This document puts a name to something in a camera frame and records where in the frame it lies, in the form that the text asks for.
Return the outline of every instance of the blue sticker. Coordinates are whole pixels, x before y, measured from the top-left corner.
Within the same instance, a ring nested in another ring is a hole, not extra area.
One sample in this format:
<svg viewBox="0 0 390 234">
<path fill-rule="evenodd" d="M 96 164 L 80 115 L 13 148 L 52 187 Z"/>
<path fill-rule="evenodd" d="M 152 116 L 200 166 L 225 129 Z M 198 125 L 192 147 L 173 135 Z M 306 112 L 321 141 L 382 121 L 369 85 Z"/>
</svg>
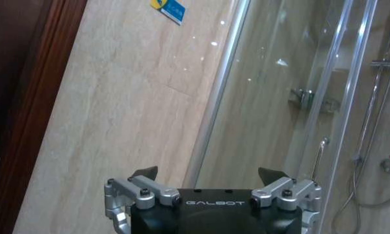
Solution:
<svg viewBox="0 0 390 234">
<path fill-rule="evenodd" d="M 161 8 L 161 12 L 178 24 L 182 24 L 185 7 L 176 1 L 169 0 Z"/>
</svg>

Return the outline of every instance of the dark wooden door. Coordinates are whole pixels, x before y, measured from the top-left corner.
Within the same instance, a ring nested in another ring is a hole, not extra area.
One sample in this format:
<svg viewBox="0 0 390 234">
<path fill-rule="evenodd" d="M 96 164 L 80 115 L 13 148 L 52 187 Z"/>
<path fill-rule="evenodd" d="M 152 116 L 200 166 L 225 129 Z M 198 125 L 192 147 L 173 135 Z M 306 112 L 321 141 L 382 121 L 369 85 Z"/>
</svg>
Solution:
<svg viewBox="0 0 390 234">
<path fill-rule="evenodd" d="M 0 0 L 0 140 L 33 36 L 44 24 L 41 12 L 48 10 L 49 2 Z"/>
<path fill-rule="evenodd" d="M 13 230 L 85 4 L 0 0 L 0 234 Z"/>
</svg>

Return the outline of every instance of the silver metal bracket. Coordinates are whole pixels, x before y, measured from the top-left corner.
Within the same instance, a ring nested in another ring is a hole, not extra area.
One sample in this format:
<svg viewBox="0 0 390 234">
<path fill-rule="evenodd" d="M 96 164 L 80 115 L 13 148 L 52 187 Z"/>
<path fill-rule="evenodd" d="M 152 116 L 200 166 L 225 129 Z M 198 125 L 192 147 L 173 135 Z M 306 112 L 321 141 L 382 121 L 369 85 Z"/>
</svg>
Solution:
<svg viewBox="0 0 390 234">
<path fill-rule="evenodd" d="M 130 234 L 130 225 L 126 213 L 136 204 L 138 209 L 154 206 L 154 194 L 146 189 L 122 179 L 109 179 L 104 185 L 105 216 L 112 219 L 114 230 L 118 234 Z"/>
<path fill-rule="evenodd" d="M 130 178 L 130 182 L 141 188 L 148 188 L 154 193 L 162 205 L 174 206 L 178 204 L 181 195 L 176 188 L 169 188 L 156 183 L 142 175 Z"/>
<path fill-rule="evenodd" d="M 290 190 L 285 190 L 281 196 L 277 197 L 278 207 L 286 211 L 294 211 L 305 197 L 314 191 L 314 182 L 309 179 L 302 180 L 293 185 Z"/>
<path fill-rule="evenodd" d="M 254 189 L 252 191 L 252 198 L 257 201 L 258 208 L 269 207 L 272 205 L 273 199 L 281 195 L 281 192 L 285 189 L 292 188 L 292 186 L 293 179 L 282 177 L 266 187 Z"/>
<path fill-rule="evenodd" d="M 312 233 L 314 222 L 320 219 L 322 188 L 313 180 L 305 179 L 298 183 L 282 177 L 262 189 L 252 191 L 252 199 L 257 207 L 272 205 L 277 199 L 277 206 L 286 211 L 302 209 L 302 234 Z"/>
</svg>

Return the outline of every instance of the shower hose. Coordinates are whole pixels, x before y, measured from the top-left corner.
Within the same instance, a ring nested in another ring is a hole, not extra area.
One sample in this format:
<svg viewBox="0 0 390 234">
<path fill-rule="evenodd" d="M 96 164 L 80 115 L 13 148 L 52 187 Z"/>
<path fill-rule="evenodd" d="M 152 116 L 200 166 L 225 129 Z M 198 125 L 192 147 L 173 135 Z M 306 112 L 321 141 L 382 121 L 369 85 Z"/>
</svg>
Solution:
<svg viewBox="0 0 390 234">
<path fill-rule="evenodd" d="M 388 198 L 385 201 L 382 201 L 380 203 L 374 203 L 374 204 L 364 203 L 361 201 L 361 199 L 358 198 L 357 185 L 358 185 L 360 175 L 361 175 L 365 163 L 366 163 L 366 161 L 364 161 L 364 162 L 357 161 L 356 162 L 356 166 L 354 166 L 352 176 L 350 176 L 350 179 L 349 179 L 349 192 L 348 192 L 349 196 L 348 196 L 348 198 L 346 198 L 346 200 L 345 200 L 345 202 L 344 202 L 344 204 L 341 206 L 341 209 L 336 212 L 333 222 L 332 222 L 332 231 L 333 231 L 334 234 L 340 234 L 337 232 L 337 226 L 336 226 L 337 220 L 340 218 L 341 213 L 344 212 L 345 208 L 348 207 L 348 205 L 349 205 L 349 203 L 352 201 L 354 203 L 356 215 L 357 215 L 357 225 L 356 225 L 356 228 L 354 228 L 354 230 L 352 232 L 353 234 L 358 234 L 358 232 L 361 230 L 361 225 L 362 225 L 360 208 L 364 207 L 364 208 L 370 208 L 370 209 L 378 209 L 378 208 L 382 208 L 382 207 L 390 205 L 390 198 Z"/>
</svg>

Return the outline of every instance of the shower enclosure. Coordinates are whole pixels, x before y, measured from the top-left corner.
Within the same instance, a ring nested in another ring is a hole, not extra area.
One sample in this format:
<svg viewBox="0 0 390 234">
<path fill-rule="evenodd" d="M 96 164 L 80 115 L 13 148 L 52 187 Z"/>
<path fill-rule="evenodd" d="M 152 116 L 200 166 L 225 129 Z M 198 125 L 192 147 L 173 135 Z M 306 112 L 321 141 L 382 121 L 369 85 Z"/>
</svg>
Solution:
<svg viewBox="0 0 390 234">
<path fill-rule="evenodd" d="M 314 233 L 390 233 L 390 0 L 238 1 L 185 186 L 258 167 L 321 184 Z"/>
</svg>

